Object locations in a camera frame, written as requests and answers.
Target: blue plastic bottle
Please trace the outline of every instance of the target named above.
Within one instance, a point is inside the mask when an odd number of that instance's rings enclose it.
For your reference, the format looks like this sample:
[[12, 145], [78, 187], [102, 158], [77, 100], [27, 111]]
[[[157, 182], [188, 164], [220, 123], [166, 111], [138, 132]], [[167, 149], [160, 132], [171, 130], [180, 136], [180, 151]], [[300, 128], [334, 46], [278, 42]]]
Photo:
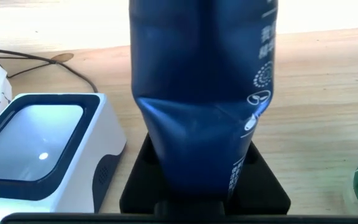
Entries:
[[180, 195], [232, 194], [273, 95], [277, 0], [130, 0], [132, 93]]

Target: wire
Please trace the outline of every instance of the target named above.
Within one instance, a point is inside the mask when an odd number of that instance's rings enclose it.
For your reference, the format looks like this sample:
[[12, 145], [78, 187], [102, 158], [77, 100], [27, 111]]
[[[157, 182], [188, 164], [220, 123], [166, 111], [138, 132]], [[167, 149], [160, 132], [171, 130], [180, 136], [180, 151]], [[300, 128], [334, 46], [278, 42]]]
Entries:
[[52, 59], [48, 59], [48, 58], [38, 57], [38, 56], [35, 56], [35, 55], [23, 54], [23, 53], [20, 53], [20, 52], [13, 52], [13, 51], [10, 51], [10, 50], [0, 50], [0, 53], [17, 56], [17, 57], [0, 57], [0, 59], [18, 59], [18, 60], [27, 59], [27, 60], [41, 60], [41, 61], [47, 62], [46, 64], [38, 65], [36, 67], [29, 68], [29, 69], [23, 70], [21, 72], [15, 73], [13, 75], [7, 76], [7, 78], [13, 78], [13, 77], [15, 77], [17, 75], [20, 75], [20, 74], [23, 74], [25, 72], [29, 72], [29, 71], [35, 70], [37, 68], [46, 67], [48, 65], [60, 65], [63, 68], [67, 69], [72, 74], [78, 76], [80, 79], [86, 81], [91, 86], [92, 90], [95, 93], [99, 93], [98, 87], [96, 87], [96, 85], [88, 77], [80, 74], [79, 72], [75, 71], [74, 69], [72, 69], [68, 65], [64, 64], [63, 62], [59, 62], [57, 60], [52, 60]]

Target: logo on bottle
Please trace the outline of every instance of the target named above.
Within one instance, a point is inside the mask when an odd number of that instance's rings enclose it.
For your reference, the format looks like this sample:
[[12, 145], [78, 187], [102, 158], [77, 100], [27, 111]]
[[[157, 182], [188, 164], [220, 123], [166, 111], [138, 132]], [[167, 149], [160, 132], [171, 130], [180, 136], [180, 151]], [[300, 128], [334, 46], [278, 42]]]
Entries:
[[258, 73], [255, 75], [254, 78], [254, 86], [258, 88], [262, 88], [267, 86], [273, 78], [273, 63], [272, 61], [267, 62]]

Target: wooden table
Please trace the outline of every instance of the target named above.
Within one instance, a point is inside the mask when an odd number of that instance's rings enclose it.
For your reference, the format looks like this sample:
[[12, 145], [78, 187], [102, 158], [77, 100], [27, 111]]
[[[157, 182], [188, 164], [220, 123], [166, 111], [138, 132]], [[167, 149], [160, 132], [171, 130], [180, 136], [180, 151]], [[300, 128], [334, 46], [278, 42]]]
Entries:
[[[129, 47], [72, 53], [67, 64], [108, 95], [128, 138], [103, 206], [103, 212], [119, 212], [119, 197], [147, 132], [131, 95]], [[1, 62], [9, 73], [39, 63]], [[54, 65], [11, 83], [14, 94], [91, 91]], [[275, 96], [254, 141], [288, 192], [291, 214], [345, 212], [342, 189], [358, 165], [358, 29], [277, 37]]]

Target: black holder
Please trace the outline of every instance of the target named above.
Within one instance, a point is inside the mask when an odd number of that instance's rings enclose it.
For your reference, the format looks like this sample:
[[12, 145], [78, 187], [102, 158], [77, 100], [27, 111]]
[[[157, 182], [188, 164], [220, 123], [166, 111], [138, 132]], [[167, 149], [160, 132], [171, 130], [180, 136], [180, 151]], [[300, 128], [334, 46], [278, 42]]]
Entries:
[[251, 143], [233, 196], [215, 200], [173, 200], [149, 135], [143, 143], [120, 199], [121, 213], [156, 217], [216, 215], [286, 215], [291, 205], [287, 193]]

